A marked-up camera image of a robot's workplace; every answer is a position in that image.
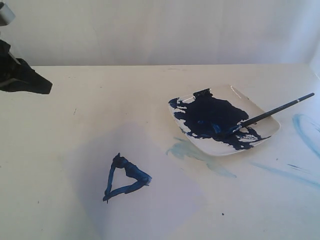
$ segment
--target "white table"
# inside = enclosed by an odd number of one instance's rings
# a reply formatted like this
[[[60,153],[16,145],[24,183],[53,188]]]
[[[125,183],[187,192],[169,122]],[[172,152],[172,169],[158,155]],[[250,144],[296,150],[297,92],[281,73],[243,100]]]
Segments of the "white table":
[[[168,100],[221,84],[236,86],[265,111],[311,92],[315,96],[276,114],[282,127],[270,140],[215,158],[237,178],[218,176],[205,162],[169,154],[198,184],[204,200],[165,239],[319,239],[320,188],[251,164],[320,183],[320,159],[299,137],[292,121],[294,114],[306,114],[320,123],[320,81],[308,66],[34,69],[53,82],[49,95],[0,92],[0,239],[100,239],[66,177],[66,153],[127,122],[143,126],[165,153],[177,142],[174,137],[185,138],[170,115]]]

